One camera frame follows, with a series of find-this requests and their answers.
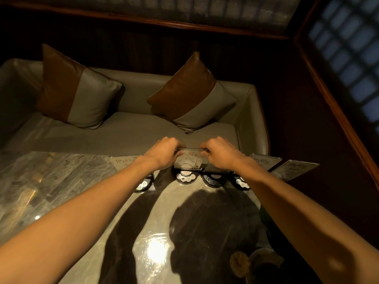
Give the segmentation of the brown and grey cushion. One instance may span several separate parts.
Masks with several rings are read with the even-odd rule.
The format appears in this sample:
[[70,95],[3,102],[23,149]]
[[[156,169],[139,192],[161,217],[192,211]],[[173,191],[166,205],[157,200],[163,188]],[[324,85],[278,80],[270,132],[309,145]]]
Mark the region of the brown and grey cushion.
[[123,84],[42,45],[42,89],[36,108],[47,117],[97,129]]
[[236,98],[215,79],[196,51],[147,100],[153,115],[190,134],[229,112]]

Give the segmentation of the person's left forearm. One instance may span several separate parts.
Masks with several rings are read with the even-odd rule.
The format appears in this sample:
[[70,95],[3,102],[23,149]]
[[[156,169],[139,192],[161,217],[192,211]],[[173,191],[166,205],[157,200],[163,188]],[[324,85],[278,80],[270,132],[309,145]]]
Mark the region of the person's left forearm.
[[36,220],[0,247],[0,284],[56,284],[97,242],[135,188],[158,170],[137,158]]

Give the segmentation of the lattice window screen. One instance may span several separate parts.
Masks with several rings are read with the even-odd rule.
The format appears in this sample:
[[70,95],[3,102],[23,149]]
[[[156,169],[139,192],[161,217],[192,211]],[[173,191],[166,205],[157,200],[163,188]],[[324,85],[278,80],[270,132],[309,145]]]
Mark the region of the lattice window screen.
[[379,136],[379,0],[330,0],[308,37]]
[[33,0],[43,4],[283,34],[301,0]]

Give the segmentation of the round pale dish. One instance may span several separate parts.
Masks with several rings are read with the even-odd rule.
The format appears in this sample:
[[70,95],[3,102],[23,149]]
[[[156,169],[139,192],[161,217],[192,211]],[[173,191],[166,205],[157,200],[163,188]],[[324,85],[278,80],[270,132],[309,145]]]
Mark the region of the round pale dish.
[[277,284],[284,258],[269,248],[258,248],[249,257],[246,284]]

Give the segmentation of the person's right hand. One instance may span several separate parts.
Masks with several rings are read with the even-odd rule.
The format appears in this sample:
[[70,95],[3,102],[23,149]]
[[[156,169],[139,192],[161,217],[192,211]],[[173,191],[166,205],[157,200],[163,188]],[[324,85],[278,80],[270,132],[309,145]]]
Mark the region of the person's right hand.
[[246,160],[246,156],[242,152],[240,152],[229,141],[222,137],[220,137],[219,152],[204,156],[208,158],[208,162],[213,166],[222,170],[229,171],[235,171],[237,164],[243,160]]

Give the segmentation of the grey upholstered sofa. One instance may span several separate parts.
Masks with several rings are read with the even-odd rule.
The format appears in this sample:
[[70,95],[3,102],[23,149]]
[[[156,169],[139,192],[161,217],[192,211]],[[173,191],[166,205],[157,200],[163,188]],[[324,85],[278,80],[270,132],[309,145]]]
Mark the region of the grey upholstered sofa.
[[0,149],[127,156],[145,153],[163,137],[175,137],[189,148],[221,136],[244,154],[270,154],[259,96],[252,84],[220,81],[236,99],[227,113],[185,133],[150,112],[146,100],[170,76],[93,68],[124,86],[110,117],[96,129],[77,128],[35,110],[42,84],[41,61],[10,59],[0,66]]

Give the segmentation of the person's right forearm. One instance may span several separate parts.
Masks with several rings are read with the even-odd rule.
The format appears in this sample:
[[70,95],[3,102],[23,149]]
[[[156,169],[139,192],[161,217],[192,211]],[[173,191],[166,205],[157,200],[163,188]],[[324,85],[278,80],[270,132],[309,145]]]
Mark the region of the person's right forearm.
[[230,165],[323,284],[379,284],[379,250],[324,207],[242,156]]

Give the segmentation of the yellow fluffy flower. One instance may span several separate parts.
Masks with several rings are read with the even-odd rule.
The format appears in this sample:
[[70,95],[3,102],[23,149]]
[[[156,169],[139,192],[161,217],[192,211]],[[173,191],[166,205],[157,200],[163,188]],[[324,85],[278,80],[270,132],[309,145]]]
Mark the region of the yellow fluffy flower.
[[230,267],[236,277],[246,277],[250,270],[248,256],[241,251],[234,252],[230,257]]

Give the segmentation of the clear acrylic sign holder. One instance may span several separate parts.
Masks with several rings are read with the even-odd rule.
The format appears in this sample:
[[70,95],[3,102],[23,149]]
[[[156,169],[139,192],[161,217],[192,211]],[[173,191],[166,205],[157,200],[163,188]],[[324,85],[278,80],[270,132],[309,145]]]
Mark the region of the clear acrylic sign holder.
[[138,157],[141,155],[133,155],[133,156],[109,156],[107,159],[110,163],[115,167],[117,172],[120,172],[124,168],[128,167],[131,163],[133,163]]
[[276,178],[287,182],[317,168],[318,166],[318,163],[288,160],[271,171],[271,174]]
[[175,153],[182,151],[173,164],[173,169],[177,170],[202,170],[208,165],[208,158],[201,154],[202,151],[209,152],[207,149],[199,148],[177,148]]
[[267,156],[263,154],[251,153],[250,156],[260,167],[269,171],[282,161],[281,157]]

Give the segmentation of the person's left hand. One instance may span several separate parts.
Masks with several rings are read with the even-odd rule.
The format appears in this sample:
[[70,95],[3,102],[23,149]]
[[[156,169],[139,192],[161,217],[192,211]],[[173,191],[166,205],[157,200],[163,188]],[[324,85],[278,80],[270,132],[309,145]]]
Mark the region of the person's left hand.
[[152,171],[163,170],[174,164],[181,154],[168,154],[166,152],[166,137],[158,140],[144,155]]

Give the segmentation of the black round call button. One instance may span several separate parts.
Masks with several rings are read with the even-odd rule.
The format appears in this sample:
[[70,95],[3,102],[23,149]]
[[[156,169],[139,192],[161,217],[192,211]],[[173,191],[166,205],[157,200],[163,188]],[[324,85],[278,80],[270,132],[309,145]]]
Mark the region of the black round call button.
[[231,172],[229,174],[229,181],[234,186],[236,189],[240,191],[249,191],[250,187],[249,185],[245,182],[245,180],[236,174],[235,172]]
[[217,188],[224,186],[228,181],[228,177],[226,174],[218,174],[218,173],[212,174],[211,172],[207,172],[204,170],[202,170],[200,172],[200,176],[201,176],[203,182],[207,186],[214,188],[214,189],[217,189]]
[[175,168],[171,167],[171,174],[175,178],[175,180],[183,185],[189,185],[196,181],[198,176],[200,175],[200,169],[183,169],[183,168]]
[[150,189],[154,183],[154,173],[149,174],[135,189],[134,193],[142,193]]

